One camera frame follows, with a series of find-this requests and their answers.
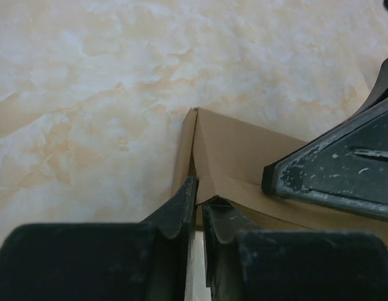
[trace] beige marble countertop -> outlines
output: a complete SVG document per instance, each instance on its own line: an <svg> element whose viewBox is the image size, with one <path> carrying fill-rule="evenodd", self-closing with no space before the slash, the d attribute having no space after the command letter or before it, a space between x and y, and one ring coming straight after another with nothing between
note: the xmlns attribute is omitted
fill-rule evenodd
<svg viewBox="0 0 388 301"><path fill-rule="evenodd" d="M147 216L190 107L310 140L387 57L382 0L0 0L0 244Z"/></svg>

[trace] cardboard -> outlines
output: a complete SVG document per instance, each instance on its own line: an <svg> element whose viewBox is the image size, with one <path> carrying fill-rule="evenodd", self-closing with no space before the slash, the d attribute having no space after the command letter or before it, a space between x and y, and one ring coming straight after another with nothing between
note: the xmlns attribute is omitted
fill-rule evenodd
<svg viewBox="0 0 388 301"><path fill-rule="evenodd" d="M265 229L368 231L388 246L388 222L262 193L264 166L305 144L287 135L193 108L183 123L172 193L187 176L197 176L197 204L220 196ZM200 210L197 216L197 226L201 228Z"/></svg>

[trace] fold in cardboard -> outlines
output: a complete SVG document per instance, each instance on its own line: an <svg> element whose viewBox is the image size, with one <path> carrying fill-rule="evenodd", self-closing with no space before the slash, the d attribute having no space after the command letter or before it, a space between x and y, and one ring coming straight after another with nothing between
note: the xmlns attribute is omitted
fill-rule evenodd
<svg viewBox="0 0 388 301"><path fill-rule="evenodd" d="M172 193L187 176L197 176L197 204L220 196L265 229L368 231L388 246L386 221L262 193L264 166L305 144L287 135L193 108L183 123ZM197 226L202 227L200 210Z"/></svg>

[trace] brown cardboard box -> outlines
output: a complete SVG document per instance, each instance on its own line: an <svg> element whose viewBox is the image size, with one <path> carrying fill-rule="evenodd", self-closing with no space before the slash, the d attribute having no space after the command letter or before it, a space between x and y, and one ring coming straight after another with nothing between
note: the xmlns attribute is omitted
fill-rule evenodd
<svg viewBox="0 0 388 301"><path fill-rule="evenodd" d="M197 176L197 204L220 196L265 229L369 231L388 246L388 222L274 199L262 193L264 166L305 144L287 135L193 108L183 123L172 193L187 176ZM202 227L200 210L197 226Z"/></svg>

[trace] marble surface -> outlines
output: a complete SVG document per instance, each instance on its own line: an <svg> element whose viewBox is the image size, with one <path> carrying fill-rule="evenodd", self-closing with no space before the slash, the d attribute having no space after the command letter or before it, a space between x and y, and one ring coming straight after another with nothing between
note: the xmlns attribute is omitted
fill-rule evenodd
<svg viewBox="0 0 388 301"><path fill-rule="evenodd" d="M190 107L310 140L387 57L382 0L0 0L0 244L154 211Z"/></svg>

